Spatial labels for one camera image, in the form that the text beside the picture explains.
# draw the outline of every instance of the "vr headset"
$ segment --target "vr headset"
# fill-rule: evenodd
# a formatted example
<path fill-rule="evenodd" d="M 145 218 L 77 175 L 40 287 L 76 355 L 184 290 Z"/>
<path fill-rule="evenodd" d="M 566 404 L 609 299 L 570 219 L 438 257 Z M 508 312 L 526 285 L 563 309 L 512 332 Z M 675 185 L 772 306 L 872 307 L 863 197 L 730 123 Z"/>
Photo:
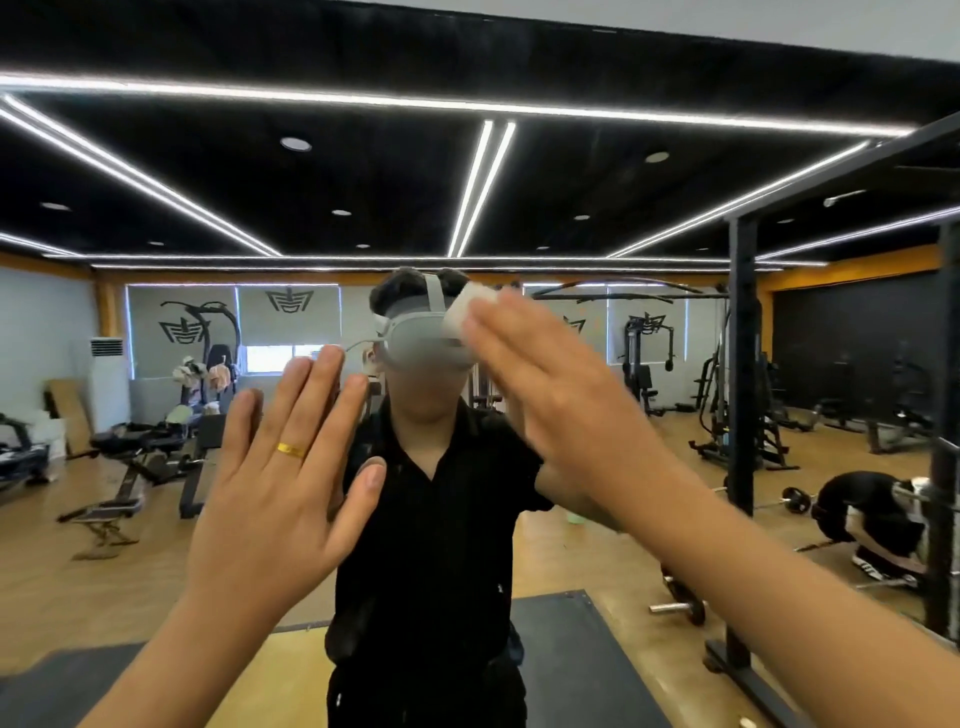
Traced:
<path fill-rule="evenodd" d="M 455 298 L 444 296 L 437 276 L 420 275 L 426 282 L 427 295 L 397 301 L 383 316 L 373 314 L 377 338 L 357 342 L 349 349 L 377 344 L 377 355 L 400 370 L 424 366 L 469 369 L 474 364 L 472 355 L 460 339 L 444 329 L 444 315 Z"/>

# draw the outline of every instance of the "air conditioner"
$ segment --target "air conditioner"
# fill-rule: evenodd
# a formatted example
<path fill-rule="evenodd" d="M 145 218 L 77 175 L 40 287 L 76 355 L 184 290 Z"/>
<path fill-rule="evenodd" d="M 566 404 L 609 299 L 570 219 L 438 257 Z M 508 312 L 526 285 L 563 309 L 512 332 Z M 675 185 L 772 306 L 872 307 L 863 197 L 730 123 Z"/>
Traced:
<path fill-rule="evenodd" d="M 123 339 L 90 339 L 86 395 L 90 428 L 103 432 L 130 421 L 130 369 Z"/>

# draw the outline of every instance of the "led light strip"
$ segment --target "led light strip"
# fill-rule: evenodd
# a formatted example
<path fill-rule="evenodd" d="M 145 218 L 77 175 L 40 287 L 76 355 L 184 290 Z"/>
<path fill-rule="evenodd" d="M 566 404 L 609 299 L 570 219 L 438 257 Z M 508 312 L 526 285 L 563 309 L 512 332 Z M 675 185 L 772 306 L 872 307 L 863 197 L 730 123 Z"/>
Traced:
<path fill-rule="evenodd" d="M 935 223 L 938 220 L 944 220 L 949 217 L 960 215 L 960 206 L 959 207 L 946 207 L 945 209 L 938 209 L 933 212 L 928 212 L 925 215 L 917 215 L 916 217 L 908 217 L 903 220 L 897 220 L 892 223 L 886 223 L 884 225 L 876 225 L 872 228 L 865 228 L 864 230 L 845 232 L 842 235 L 834 235 L 833 237 L 827 237 L 823 240 L 815 240 L 812 243 L 803 243 L 803 245 L 794 245 L 790 248 L 783 248 L 779 251 L 773 251 L 771 253 L 765 253 L 763 255 L 758 255 L 756 257 L 757 262 L 768 261 L 772 257 L 777 257 L 780 255 L 792 255 L 794 253 L 800 253 L 802 251 L 812 250 L 814 248 L 824 248 L 827 245 L 836 245 L 837 243 L 846 243 L 848 240 L 859 240 L 862 237 L 871 237 L 873 235 L 883 235 L 885 232 L 892 232 L 901 230 L 903 228 L 913 228 L 918 225 L 925 225 L 927 223 Z"/>
<path fill-rule="evenodd" d="M 736 129 L 770 130 L 776 132 L 827 133 L 846 136 L 905 136 L 917 129 L 916 125 L 910 124 L 857 124 L 816 119 L 724 116 L 721 114 L 687 112 L 670 113 L 651 109 L 551 107 L 533 104 L 505 104 L 500 102 L 467 101 L 461 99 L 424 99 L 308 89 L 270 88 L 265 86 L 185 84 L 176 81 L 147 81 L 96 76 L 2 73 L 0 74 L 0 88 L 33 93 L 68 92 L 124 96 L 179 96 L 228 101 L 284 101 L 298 104 L 475 111 L 512 115 L 524 114 L 582 119 L 613 119 L 660 124 L 690 124 L 711 127 L 732 127 Z"/>
<path fill-rule="evenodd" d="M 493 122 L 489 119 L 483 123 L 483 130 L 480 133 L 480 141 L 477 144 L 476 154 L 473 155 L 473 164 L 470 166 L 470 174 L 467 177 L 467 188 L 464 190 L 464 199 L 460 203 L 460 214 L 457 215 L 457 224 L 453 228 L 453 239 L 450 240 L 450 249 L 447 251 L 447 257 L 453 257 L 457 250 L 457 240 L 460 237 L 460 227 L 464 224 L 464 217 L 467 215 L 470 197 L 473 194 L 473 186 L 477 182 L 477 175 L 480 174 L 480 165 L 483 163 L 483 157 L 487 153 L 487 145 L 490 144 L 490 135 L 493 132 Z"/>
<path fill-rule="evenodd" d="M 772 265 L 771 263 L 764 263 L 764 266 Z M 114 269 L 121 271 L 223 271 L 231 273 L 242 273 L 242 272 L 256 272 L 262 273 L 265 271 L 301 271 L 304 273 L 348 273 L 348 272 L 357 272 L 357 271 L 368 271 L 372 273 L 378 273 L 382 271 L 391 270 L 390 267 L 385 266 L 373 266 L 373 267 L 340 267 L 340 266 L 328 266 L 328 267 L 266 267 L 266 266 L 252 266 L 252 267 L 240 267 L 240 266 L 218 266 L 218 265 L 119 265 L 115 263 L 94 263 L 92 268 L 103 268 L 103 269 Z M 441 265 L 432 265 L 432 266 L 423 266 L 422 270 L 425 271 L 437 271 L 443 269 L 445 266 Z M 550 272 L 550 273 L 728 273 L 730 268 L 594 268 L 594 267 L 578 267 L 578 268 L 567 268 L 566 266 L 557 266 L 557 265 L 536 265 L 536 266 L 514 266 L 514 265 L 498 265 L 498 266 L 464 266 L 458 270 L 462 271 L 502 271 L 505 273 L 514 273 L 516 271 L 541 271 L 541 272 Z M 771 271 L 782 271 L 782 267 L 763 267 L 758 269 L 761 272 L 767 273 Z"/>
<path fill-rule="evenodd" d="M 81 257 L 85 260 L 262 260 L 262 255 L 123 255 L 118 253 L 103 253 L 103 254 L 94 254 L 94 255 L 81 255 L 81 254 L 71 254 L 71 255 L 54 255 L 50 254 L 46 257 L 49 258 L 62 258 L 62 257 Z M 343 260 L 346 262 L 374 262 L 374 261 L 389 261 L 396 263 L 419 263 L 419 262 L 428 262 L 428 261 L 449 261 L 449 257 L 444 255 L 285 255 L 284 260 L 319 260 L 319 261 L 331 261 L 335 262 L 338 260 Z M 712 263 L 722 263 L 724 265 L 730 264 L 730 259 L 726 257 L 683 257 L 681 255 L 677 256 L 646 256 L 646 257 L 623 257 L 623 258 L 608 258 L 608 257 L 596 257 L 596 256 L 579 256 L 579 255 L 468 255 L 466 257 L 459 258 L 459 261 L 462 263 L 472 263 L 472 262 L 510 262 L 513 260 L 517 261 L 536 261 L 539 263 L 543 262 L 562 262 L 566 263 L 569 261 L 580 262 L 580 263 L 699 263 L 699 264 L 712 264 Z M 824 268 L 828 263 L 819 261 L 819 260 L 767 260 L 764 261 L 770 265 L 790 265 L 801 268 Z"/>
<path fill-rule="evenodd" d="M 831 164 L 840 161 L 841 159 L 851 157 L 852 155 L 855 155 L 857 152 L 860 152 L 866 149 L 868 146 L 870 146 L 870 144 L 871 144 L 871 141 L 869 139 L 867 141 L 861 141 L 859 144 L 854 144 L 852 147 L 850 147 L 849 149 L 845 149 L 839 154 L 835 154 L 825 159 L 821 159 L 815 164 L 811 164 L 808 167 L 804 167 L 803 169 L 797 170 L 796 172 L 793 172 L 792 174 L 789 174 L 786 177 L 780 178 L 775 182 L 764 184 L 762 187 L 758 187 L 757 189 L 752 190 L 751 192 L 748 192 L 745 195 L 741 195 L 740 197 L 730 200 L 729 202 L 724 203 L 720 207 L 714 207 L 713 209 L 709 209 L 706 212 L 701 212 L 699 215 L 695 217 L 691 217 L 689 220 L 685 220 L 680 224 L 673 226 L 672 228 L 667 228 L 666 230 L 660 231 L 654 235 L 651 235 L 650 237 L 645 237 L 642 240 L 634 243 L 633 245 L 628 245 L 626 248 L 616 251 L 616 253 L 611 253 L 609 257 L 622 257 L 634 251 L 639 251 L 639 250 L 642 250 L 643 248 L 648 248 L 651 245 L 660 243 L 663 240 L 667 240 L 668 238 L 675 237 L 676 235 L 679 235 L 682 232 L 691 231 L 695 228 L 699 228 L 703 225 L 706 225 L 707 223 L 713 222 L 714 220 L 718 220 L 724 215 L 730 212 L 733 212 L 737 207 L 746 205 L 747 203 L 751 203 L 755 200 L 765 197 L 766 195 L 770 194 L 771 192 L 774 192 L 775 190 L 780 189 L 786 184 L 790 184 L 795 180 L 806 177 L 807 175 L 810 175 L 816 172 L 818 169 L 823 169 L 824 167 L 828 167 Z"/>
<path fill-rule="evenodd" d="M 100 171 L 114 177 L 116 180 L 127 184 L 130 187 L 142 192 L 149 197 L 164 203 L 167 206 L 182 212 L 185 215 L 197 220 L 198 222 L 213 228 L 217 232 L 232 238 L 242 245 L 257 251 L 261 255 L 279 257 L 280 252 L 274 250 L 266 243 L 258 240 L 247 232 L 244 232 L 227 222 L 223 218 L 210 212 L 205 207 L 199 206 L 191 200 L 181 195 L 179 192 L 158 182 L 144 172 L 131 166 L 117 155 L 111 154 L 102 147 L 97 146 L 89 139 L 79 135 L 73 130 L 63 126 L 61 123 L 51 119 L 33 107 L 24 104 L 18 99 L 7 94 L 3 97 L 9 109 L 19 112 L 23 118 L 16 113 L 0 108 L 0 117 L 11 122 L 15 126 L 23 129 L 46 141 L 67 154 L 80 159 L 81 161 L 96 167 Z"/>
<path fill-rule="evenodd" d="M 47 257 L 83 257 L 82 255 L 76 253 L 70 253 L 70 251 L 65 250 L 64 248 L 58 248 L 54 245 L 47 245 L 46 243 L 38 243 L 35 240 L 30 240 L 26 237 L 20 237 L 19 235 L 11 235 L 8 232 L 0 232 L 0 242 L 18 245 L 21 248 L 31 248 L 35 251 L 41 251 L 42 253 L 47 254 Z"/>
<path fill-rule="evenodd" d="M 487 173 L 487 181 L 484 182 L 483 189 L 480 191 L 480 197 L 477 198 L 477 204 L 473 208 L 473 215 L 470 217 L 470 224 L 467 225 L 467 231 L 464 233 L 463 242 L 460 243 L 460 250 L 457 252 L 457 257 L 464 256 L 464 251 L 467 249 L 467 244 L 470 240 L 470 234 L 473 232 L 473 226 L 476 225 L 480 217 L 480 212 L 483 210 L 483 205 L 487 201 L 487 196 L 490 194 L 491 187 L 493 187 L 493 181 L 496 179 L 496 173 L 500 171 L 500 165 L 503 164 L 503 158 L 506 156 L 507 150 L 510 148 L 510 142 L 514 138 L 514 132 L 516 132 L 516 124 L 511 121 L 507 124 L 507 128 L 503 131 L 503 136 L 500 138 L 500 147 L 496 150 L 496 157 L 493 158 L 490 172 Z"/>

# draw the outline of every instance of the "recessed ceiling light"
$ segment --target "recessed ceiling light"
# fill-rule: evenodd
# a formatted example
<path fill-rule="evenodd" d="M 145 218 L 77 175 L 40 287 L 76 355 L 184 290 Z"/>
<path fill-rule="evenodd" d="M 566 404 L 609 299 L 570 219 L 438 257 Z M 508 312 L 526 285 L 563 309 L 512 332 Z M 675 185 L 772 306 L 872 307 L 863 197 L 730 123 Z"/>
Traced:
<path fill-rule="evenodd" d="M 306 139 L 298 139 L 295 136 L 284 136 L 280 139 L 280 144 L 291 152 L 309 152 L 313 149 L 313 145 Z"/>

